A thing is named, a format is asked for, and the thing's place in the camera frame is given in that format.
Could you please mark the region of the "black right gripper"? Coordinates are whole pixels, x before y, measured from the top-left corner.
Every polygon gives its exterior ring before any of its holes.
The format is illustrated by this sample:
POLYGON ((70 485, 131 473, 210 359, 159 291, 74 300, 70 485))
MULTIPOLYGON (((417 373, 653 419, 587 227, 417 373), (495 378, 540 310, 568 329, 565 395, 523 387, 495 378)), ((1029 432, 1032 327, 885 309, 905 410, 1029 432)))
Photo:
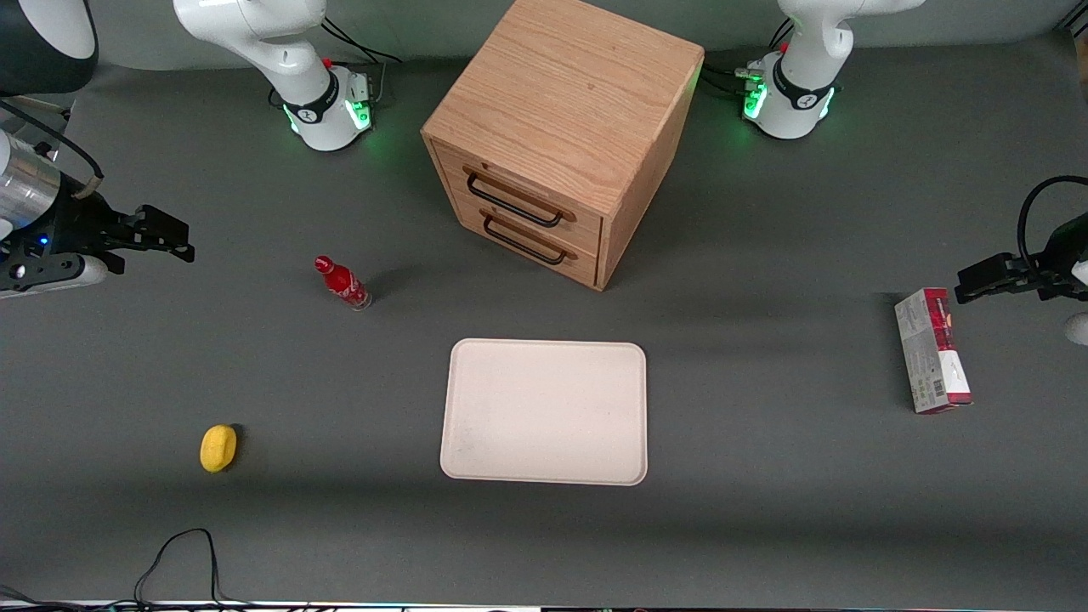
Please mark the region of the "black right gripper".
POLYGON ((165 252, 194 264, 196 250, 190 244, 166 240, 188 238, 188 224, 152 205, 141 205, 126 217, 102 196, 77 199, 62 191, 44 216, 42 228, 36 229, 36 255, 96 255, 133 249, 165 252))

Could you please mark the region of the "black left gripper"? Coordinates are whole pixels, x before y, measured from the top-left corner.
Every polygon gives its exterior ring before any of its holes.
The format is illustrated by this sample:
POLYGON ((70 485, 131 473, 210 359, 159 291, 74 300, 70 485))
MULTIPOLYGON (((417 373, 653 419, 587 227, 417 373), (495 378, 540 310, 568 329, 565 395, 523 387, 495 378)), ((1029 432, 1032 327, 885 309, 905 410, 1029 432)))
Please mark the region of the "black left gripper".
POLYGON ((1087 299, 1085 278, 1087 250, 1087 215, 1072 219, 1054 229, 1039 254, 1039 267, 1029 260, 1000 252, 977 264, 979 269, 957 272, 955 298, 960 305, 1000 294, 1036 293, 1040 301, 1064 296, 1087 299), (1044 286, 1031 278, 1041 278, 1044 286))

